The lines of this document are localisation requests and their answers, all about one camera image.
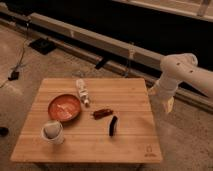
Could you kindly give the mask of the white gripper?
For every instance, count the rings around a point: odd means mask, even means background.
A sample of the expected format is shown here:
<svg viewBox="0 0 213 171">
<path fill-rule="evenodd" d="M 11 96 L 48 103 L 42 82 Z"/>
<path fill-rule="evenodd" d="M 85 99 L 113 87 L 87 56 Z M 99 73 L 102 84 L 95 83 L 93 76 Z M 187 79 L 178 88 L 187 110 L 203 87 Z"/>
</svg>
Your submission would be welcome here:
<svg viewBox="0 0 213 171">
<path fill-rule="evenodd" d="M 166 114 L 169 114 L 172 111 L 173 105 L 174 105 L 174 98 L 173 97 L 164 98 L 162 95 L 160 95 L 157 92 L 157 88 L 155 86 L 151 87 L 148 90 L 148 94 L 151 95 L 151 96 L 155 96 L 157 98 L 157 100 L 163 106 L 164 112 Z"/>
</svg>

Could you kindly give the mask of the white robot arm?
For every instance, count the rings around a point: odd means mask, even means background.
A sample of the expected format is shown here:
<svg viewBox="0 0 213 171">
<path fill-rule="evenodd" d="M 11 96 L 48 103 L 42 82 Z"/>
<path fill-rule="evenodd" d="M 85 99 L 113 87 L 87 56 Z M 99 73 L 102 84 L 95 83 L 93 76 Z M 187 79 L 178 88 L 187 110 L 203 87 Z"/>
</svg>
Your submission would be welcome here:
<svg viewBox="0 0 213 171">
<path fill-rule="evenodd" d="M 162 74 L 149 89 L 149 94 L 159 98 L 166 114 L 172 111 L 174 95 L 182 82 L 213 99 L 213 71 L 200 68 L 194 54 L 164 56 L 160 61 L 160 68 Z"/>
</svg>

